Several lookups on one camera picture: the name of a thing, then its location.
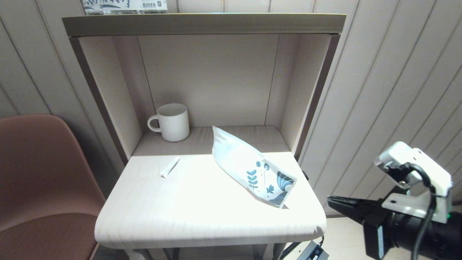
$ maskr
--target brown chair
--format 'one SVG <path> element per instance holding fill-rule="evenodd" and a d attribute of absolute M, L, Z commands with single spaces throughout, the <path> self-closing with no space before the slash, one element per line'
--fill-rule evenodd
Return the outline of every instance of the brown chair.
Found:
<path fill-rule="evenodd" d="M 88 260 L 104 197 L 69 127 L 50 115 L 0 120 L 0 259 Z"/>

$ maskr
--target barcode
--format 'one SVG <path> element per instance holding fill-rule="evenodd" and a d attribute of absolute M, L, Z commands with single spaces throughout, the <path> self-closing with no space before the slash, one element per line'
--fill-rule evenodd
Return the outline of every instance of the barcode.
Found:
<path fill-rule="evenodd" d="M 146 7 L 156 7 L 156 4 L 155 3 L 143 3 L 143 7 L 146 8 Z"/>

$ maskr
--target chair backrest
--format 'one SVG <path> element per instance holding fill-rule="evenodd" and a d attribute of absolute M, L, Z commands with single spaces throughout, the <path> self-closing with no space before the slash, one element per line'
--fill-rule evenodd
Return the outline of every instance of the chair backrest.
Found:
<path fill-rule="evenodd" d="M 51 115 L 0 120 L 0 231 L 61 213 L 97 216 L 104 204 L 66 123 Z"/>

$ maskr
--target shelf unit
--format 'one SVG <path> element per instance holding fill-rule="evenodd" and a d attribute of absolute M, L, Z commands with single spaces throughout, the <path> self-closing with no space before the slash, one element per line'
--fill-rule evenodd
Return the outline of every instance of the shelf unit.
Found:
<path fill-rule="evenodd" d="M 122 161 L 211 153 L 210 126 L 296 159 L 345 22 L 340 14 L 145 14 L 63 18 Z M 188 107 L 190 136 L 147 131 L 167 103 Z"/>

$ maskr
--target mug handle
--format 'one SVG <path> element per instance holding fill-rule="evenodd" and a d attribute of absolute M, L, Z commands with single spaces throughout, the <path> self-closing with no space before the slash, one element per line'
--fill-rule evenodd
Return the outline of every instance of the mug handle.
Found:
<path fill-rule="evenodd" d="M 155 120 L 155 119 L 159 120 L 159 118 L 157 117 L 157 115 L 153 115 L 152 117 L 150 117 L 150 118 L 147 120 L 147 127 L 149 127 L 149 129 L 151 129 L 151 130 L 154 131 L 154 132 L 159 132 L 159 133 L 160 133 L 160 128 L 158 128 L 158 127 L 153 127 L 153 126 L 151 126 L 151 124 L 150 124 L 151 121 L 152 121 L 152 120 Z"/>

